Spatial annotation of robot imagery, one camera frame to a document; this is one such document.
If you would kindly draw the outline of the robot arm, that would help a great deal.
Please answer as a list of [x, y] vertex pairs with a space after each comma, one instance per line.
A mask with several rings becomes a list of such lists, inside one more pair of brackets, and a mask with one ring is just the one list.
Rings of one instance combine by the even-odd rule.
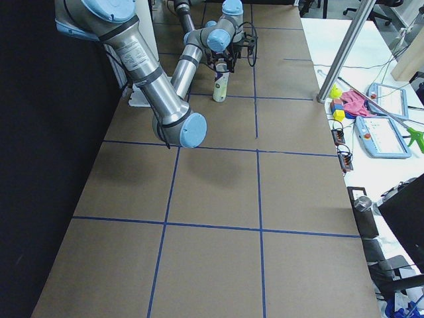
[[206, 23], [203, 27], [196, 29], [191, 17], [191, 8], [204, 3], [205, 1], [173, 1], [174, 11], [180, 20], [183, 28], [184, 45], [186, 48], [195, 48], [200, 52], [200, 59], [205, 58], [205, 63], [212, 69], [215, 69], [215, 64], [219, 60], [222, 52], [226, 50], [227, 43], [225, 42], [224, 48], [218, 45], [218, 48], [212, 48], [216, 41], [214, 36], [219, 30], [217, 23], [211, 21]]
[[172, 77], [139, 30], [134, 1], [55, 1], [56, 28], [75, 38], [107, 44], [123, 69], [143, 92], [154, 117], [155, 135], [166, 145], [199, 146], [207, 134], [205, 117], [191, 110], [184, 97], [204, 55], [208, 64], [224, 60], [233, 70], [245, 41], [243, 4], [224, 1], [216, 23], [196, 29], [191, 19], [193, 1], [174, 1], [174, 9], [185, 32], [185, 48]]

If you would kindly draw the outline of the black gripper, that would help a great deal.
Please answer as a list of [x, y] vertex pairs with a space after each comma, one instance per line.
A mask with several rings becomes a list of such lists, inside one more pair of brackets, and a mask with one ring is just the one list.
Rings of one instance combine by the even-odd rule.
[[205, 50], [205, 63], [207, 66], [216, 66], [221, 54], [212, 50]]
[[231, 42], [228, 46], [229, 55], [227, 56], [227, 71], [230, 73], [235, 72], [236, 60], [241, 57], [243, 48], [248, 47], [248, 40], [246, 39], [246, 33], [242, 32], [240, 38], [235, 42]]

